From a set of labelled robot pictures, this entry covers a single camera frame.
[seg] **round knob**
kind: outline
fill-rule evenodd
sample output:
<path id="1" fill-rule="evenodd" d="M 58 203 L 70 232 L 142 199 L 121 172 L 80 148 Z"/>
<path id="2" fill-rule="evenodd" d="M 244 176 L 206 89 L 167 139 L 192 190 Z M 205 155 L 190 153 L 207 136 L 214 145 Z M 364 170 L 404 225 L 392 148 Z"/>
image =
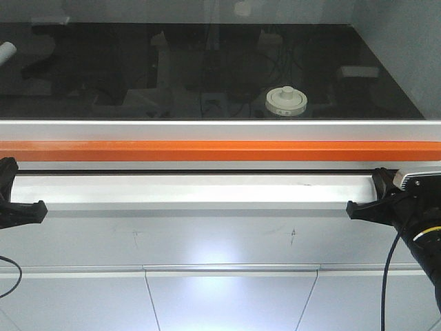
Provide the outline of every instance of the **round knob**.
<path id="1" fill-rule="evenodd" d="M 298 116 L 306 110 L 308 99 L 301 91 L 284 86 L 274 88 L 267 94 L 267 109 L 279 116 Z"/>
<path id="2" fill-rule="evenodd" d="M 280 97 L 285 100 L 291 100 L 294 98 L 294 89 L 291 86 L 284 86 Z"/>

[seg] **aluminum frame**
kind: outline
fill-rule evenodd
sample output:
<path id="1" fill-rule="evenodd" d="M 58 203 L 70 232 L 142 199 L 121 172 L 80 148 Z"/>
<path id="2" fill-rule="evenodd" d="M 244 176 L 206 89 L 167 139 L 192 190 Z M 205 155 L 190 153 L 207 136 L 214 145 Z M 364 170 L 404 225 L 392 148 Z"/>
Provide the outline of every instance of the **aluminum frame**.
<path id="1" fill-rule="evenodd" d="M 0 121 L 2 141 L 441 141 L 441 121 Z"/>

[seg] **cabinet door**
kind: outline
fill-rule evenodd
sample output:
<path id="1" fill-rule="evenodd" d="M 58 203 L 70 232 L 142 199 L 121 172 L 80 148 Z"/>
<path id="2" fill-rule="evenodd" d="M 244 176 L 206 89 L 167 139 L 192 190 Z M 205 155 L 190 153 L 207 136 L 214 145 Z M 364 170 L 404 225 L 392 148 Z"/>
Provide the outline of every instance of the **cabinet door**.
<path id="1" fill-rule="evenodd" d="M 147 273 L 162 331 L 295 330 L 315 279 L 315 272 Z"/>
<path id="2" fill-rule="evenodd" d="M 380 329 L 381 271 L 319 272 L 298 331 Z M 391 271 L 386 330 L 430 330 L 440 318 L 434 289 L 420 271 Z"/>
<path id="3" fill-rule="evenodd" d="M 142 271 L 26 272 L 20 286 L 0 302 L 1 329 L 157 330 L 144 275 Z M 1 282 L 11 283 L 5 278 Z"/>

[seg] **orange stripe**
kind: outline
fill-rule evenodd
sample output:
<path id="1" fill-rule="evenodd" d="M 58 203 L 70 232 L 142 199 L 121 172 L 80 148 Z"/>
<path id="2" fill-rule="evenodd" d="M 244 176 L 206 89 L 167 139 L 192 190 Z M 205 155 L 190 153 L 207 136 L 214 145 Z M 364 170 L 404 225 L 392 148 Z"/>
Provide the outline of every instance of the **orange stripe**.
<path id="1" fill-rule="evenodd" d="M 0 141 L 18 161 L 439 161 L 441 142 Z"/>

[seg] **white wall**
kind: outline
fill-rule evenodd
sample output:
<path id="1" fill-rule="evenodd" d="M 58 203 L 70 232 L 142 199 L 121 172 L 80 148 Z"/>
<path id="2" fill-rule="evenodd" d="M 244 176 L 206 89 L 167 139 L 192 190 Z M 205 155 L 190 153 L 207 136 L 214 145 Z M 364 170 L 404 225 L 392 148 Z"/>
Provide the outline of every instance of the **white wall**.
<path id="1" fill-rule="evenodd" d="M 430 119 L 441 115 L 441 1 L 358 0 L 353 25 Z"/>

